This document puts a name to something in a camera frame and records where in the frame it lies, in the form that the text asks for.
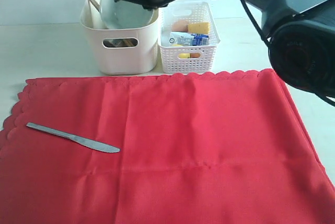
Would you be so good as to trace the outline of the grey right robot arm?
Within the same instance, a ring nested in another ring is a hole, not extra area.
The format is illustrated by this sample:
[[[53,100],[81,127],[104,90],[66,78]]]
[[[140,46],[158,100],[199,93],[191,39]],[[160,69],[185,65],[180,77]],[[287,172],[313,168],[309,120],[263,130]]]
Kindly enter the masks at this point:
[[[145,9],[174,0],[115,0]],[[334,97],[334,0],[240,0],[262,13],[262,36],[277,75],[297,89]]]

